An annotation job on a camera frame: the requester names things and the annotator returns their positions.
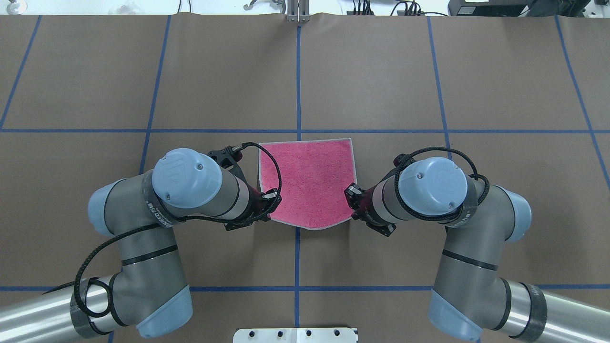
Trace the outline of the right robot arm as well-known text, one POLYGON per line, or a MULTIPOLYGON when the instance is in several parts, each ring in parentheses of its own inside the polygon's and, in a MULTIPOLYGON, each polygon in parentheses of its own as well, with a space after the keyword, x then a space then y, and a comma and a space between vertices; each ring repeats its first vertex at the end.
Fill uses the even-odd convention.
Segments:
POLYGON ((521 343, 609 341, 608 310, 498 275, 505 244, 531 226, 525 198, 465 174, 447 158, 401 154, 394 163, 377 185, 350 184, 345 197, 353 219, 384 236, 409 220, 445 227, 428 310, 436 328, 473 342, 484 330, 521 343))

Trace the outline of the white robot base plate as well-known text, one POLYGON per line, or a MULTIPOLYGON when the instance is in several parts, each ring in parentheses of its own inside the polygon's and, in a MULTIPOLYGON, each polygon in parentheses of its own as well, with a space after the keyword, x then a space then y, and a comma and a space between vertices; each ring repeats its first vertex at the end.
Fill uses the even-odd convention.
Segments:
POLYGON ((242 328, 233 336, 233 343, 358 343, 356 328, 242 328))

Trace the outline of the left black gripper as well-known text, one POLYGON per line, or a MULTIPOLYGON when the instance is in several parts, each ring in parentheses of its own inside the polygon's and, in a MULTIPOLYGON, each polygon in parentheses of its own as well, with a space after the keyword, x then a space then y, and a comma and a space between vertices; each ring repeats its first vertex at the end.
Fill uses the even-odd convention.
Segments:
POLYGON ((249 222, 270 221, 272 213, 274 213, 281 204, 281 189, 272 188, 266 192, 258 191, 250 188, 250 215, 249 222))

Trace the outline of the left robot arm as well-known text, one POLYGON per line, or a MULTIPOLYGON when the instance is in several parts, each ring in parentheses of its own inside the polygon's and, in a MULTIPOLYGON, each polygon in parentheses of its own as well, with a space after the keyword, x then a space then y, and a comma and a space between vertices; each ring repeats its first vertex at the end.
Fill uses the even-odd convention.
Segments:
POLYGON ((108 238, 72 282, 1 310, 3 343, 71 343, 135 326, 159 337, 193 314, 175 226, 190 220, 219 223, 227 231, 268 221, 281 202, 283 179, 266 192, 247 183, 238 162, 253 142, 203 154, 167 152, 154 168, 98 189, 89 199, 91 224, 108 238))

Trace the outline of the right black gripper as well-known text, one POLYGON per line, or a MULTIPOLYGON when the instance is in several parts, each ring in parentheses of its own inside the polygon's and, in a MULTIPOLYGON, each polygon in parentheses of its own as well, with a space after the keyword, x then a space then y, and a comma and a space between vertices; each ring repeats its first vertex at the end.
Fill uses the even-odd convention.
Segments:
POLYGON ((361 189, 356 183, 350 184, 345 189, 345 198, 348 206, 353 213, 351 215, 354 220, 372 220, 372 193, 373 188, 361 189))

